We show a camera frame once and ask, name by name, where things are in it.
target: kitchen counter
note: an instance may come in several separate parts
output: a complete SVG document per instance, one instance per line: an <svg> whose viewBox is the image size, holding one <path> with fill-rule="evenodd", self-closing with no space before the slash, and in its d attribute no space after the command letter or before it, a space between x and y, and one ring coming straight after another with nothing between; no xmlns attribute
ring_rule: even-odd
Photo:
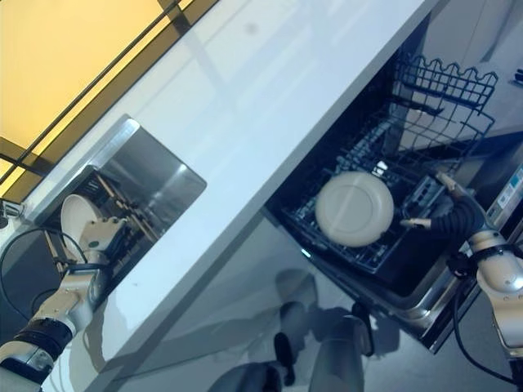
<svg viewBox="0 0 523 392"><path fill-rule="evenodd" d="M104 390L143 359L152 332L184 311L217 257L436 3L221 0L177 42L26 200L31 220L124 114L207 182L101 306L91 325L101 341L78 334L53 371L61 385L44 390Z"/></svg>

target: dish drying rack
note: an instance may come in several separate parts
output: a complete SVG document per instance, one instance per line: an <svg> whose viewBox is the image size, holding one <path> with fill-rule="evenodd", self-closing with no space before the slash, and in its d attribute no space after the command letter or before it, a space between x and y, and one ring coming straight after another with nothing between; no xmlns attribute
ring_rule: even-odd
<svg viewBox="0 0 523 392"><path fill-rule="evenodd" d="M359 129L345 129L343 142L322 151L333 159L310 171L297 203L281 208L284 219L316 250L333 252L373 273L399 246L407 229L400 220L430 216L443 187L429 173L454 174L485 137L494 119L484 113L495 73L461 71L453 63L399 56L386 104ZM366 247L344 247L327 239L315 220L315 201L325 183L346 171L370 172L387 185L395 202L389 230Z"/></svg>
<svg viewBox="0 0 523 392"><path fill-rule="evenodd" d="M71 189L72 193L87 198L102 211L103 216L127 219L126 229L114 240L115 244L107 253L113 263L113 276L108 286L110 291L158 241L165 228L158 220L152 219L150 214L130 202L117 183L103 176L94 167L86 167L78 178L78 183ZM60 211L60 207L56 208L43 225L61 229Z"/></svg>

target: window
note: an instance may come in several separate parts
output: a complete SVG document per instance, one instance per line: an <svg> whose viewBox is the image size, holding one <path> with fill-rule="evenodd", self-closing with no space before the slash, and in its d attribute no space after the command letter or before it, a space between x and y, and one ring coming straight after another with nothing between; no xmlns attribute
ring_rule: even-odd
<svg viewBox="0 0 523 392"><path fill-rule="evenodd" d="M0 1L0 197L27 197L216 2Z"/></svg>

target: wire basket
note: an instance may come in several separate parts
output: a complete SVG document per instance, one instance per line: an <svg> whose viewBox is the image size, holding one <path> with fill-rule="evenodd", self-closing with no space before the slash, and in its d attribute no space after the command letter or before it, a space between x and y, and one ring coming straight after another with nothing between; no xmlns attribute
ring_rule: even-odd
<svg viewBox="0 0 523 392"><path fill-rule="evenodd" d="M461 72L457 64L403 56L394 63L392 93L362 127L346 129L340 145L320 155L331 162L310 170L298 203L282 206L284 219L315 249L332 252L368 272L376 271L406 235L401 219L429 216L443 187L428 172L454 173L494 123L483 108L494 92L495 73ZM370 172L391 191L395 217L389 230L367 247L344 247L327 239L315 220L317 194L333 176Z"/></svg>

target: white plate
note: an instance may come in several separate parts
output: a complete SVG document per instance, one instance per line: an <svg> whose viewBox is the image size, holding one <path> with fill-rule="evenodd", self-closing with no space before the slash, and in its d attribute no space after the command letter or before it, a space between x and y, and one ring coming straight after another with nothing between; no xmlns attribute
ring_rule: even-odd
<svg viewBox="0 0 523 392"><path fill-rule="evenodd" d="M60 213L62 231L70 235L76 243L80 244L80 237L87 223L101 218L102 214L97 206L79 194L70 194L65 198ZM68 238L64 238L65 247L77 258L82 260L82 255Z"/></svg>
<svg viewBox="0 0 523 392"><path fill-rule="evenodd" d="M376 176L348 171L321 189L315 206L325 236L346 247L363 247L387 231L394 216L391 191Z"/></svg>

